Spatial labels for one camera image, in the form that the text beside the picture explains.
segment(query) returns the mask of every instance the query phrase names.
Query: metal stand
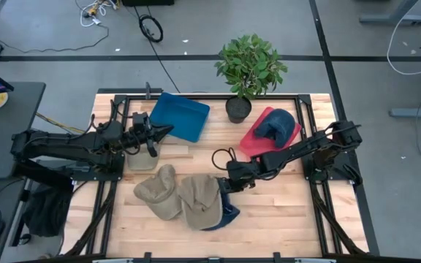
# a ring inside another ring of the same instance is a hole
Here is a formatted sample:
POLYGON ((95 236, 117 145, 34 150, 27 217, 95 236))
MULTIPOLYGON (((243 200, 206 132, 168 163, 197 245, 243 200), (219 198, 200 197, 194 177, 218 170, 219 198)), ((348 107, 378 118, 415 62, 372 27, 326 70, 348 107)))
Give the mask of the metal stand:
POLYGON ((389 115, 391 117, 398 117, 398 118, 415 118, 416 116, 418 116, 418 118, 421 118, 421 109, 418 112, 417 115, 417 108, 396 108, 396 109, 391 109, 389 111, 389 115))
POLYGON ((421 25, 421 15, 407 15, 407 12, 418 0, 403 0, 398 8, 387 15, 361 15, 360 23, 380 23, 396 25, 403 17, 402 23, 410 26, 421 25))

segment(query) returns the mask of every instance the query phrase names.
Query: potted plant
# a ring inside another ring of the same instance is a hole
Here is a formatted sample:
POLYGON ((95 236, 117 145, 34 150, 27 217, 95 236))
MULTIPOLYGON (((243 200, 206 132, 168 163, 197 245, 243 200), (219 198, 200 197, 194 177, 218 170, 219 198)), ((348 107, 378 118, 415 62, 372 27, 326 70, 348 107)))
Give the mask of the potted plant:
POLYGON ((233 123, 241 123, 251 112, 250 99, 266 94, 268 86, 277 88, 282 84, 279 72, 287 72, 287 66, 280 61, 277 50, 271 50, 268 41, 260 39, 256 34, 232 39, 219 53, 222 61, 214 66, 217 76, 224 75, 230 91, 236 93, 227 100, 225 109, 233 123))

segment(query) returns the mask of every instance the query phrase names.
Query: tan bucket hat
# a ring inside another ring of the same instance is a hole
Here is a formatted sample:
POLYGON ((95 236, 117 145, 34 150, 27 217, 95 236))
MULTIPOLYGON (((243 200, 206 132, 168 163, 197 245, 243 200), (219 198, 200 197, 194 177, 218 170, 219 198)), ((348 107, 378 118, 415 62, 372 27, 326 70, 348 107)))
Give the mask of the tan bucket hat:
POLYGON ((184 178, 178 187, 183 219, 195 230, 216 226, 222 219, 222 201, 217 179, 209 175, 184 178))
POLYGON ((170 164, 160 167, 155 176, 139 183, 134 188, 134 195, 143 200, 162 220, 170 220, 181 212, 175 169, 170 164))

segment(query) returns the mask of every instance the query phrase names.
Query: black box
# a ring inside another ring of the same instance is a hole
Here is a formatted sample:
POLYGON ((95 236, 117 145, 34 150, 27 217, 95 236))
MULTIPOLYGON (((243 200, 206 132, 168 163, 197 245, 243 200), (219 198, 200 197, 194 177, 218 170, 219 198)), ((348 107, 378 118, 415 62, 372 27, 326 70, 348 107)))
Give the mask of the black box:
POLYGON ((175 0, 123 0, 123 4, 127 7, 138 7, 148 5, 172 5, 175 0))

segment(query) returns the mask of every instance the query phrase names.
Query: green leaves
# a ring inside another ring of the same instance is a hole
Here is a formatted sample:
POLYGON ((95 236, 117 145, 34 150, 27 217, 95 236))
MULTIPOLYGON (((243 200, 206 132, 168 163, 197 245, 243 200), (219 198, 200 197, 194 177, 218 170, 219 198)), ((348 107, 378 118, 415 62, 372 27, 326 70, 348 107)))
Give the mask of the green leaves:
POLYGON ((238 91, 238 89, 240 89, 240 83, 238 83, 238 84, 235 84, 231 89, 230 89, 230 91, 231 92, 233 92, 233 93, 235 93, 235 92, 237 92, 238 91))
POLYGON ((277 50, 272 44, 256 34, 232 39, 219 52, 221 61, 214 64, 217 76, 223 75, 230 91, 238 96, 253 99, 266 94, 269 85, 273 90, 283 80, 279 72, 287 72, 287 66, 280 61, 277 50))
POLYGON ((241 65, 241 59, 239 59, 239 58, 233 58, 232 59, 232 63, 233 64, 237 64, 237 65, 241 65))
POLYGON ((268 75, 269 75, 269 71, 263 71, 259 73, 259 76, 257 76, 257 78, 263 79, 263 78, 266 78, 268 75))
POLYGON ((268 66, 268 63, 267 63, 266 61, 259 62, 259 63, 256 65, 256 67, 257 67, 259 70, 263 70, 263 69, 265 69, 267 66, 268 66))

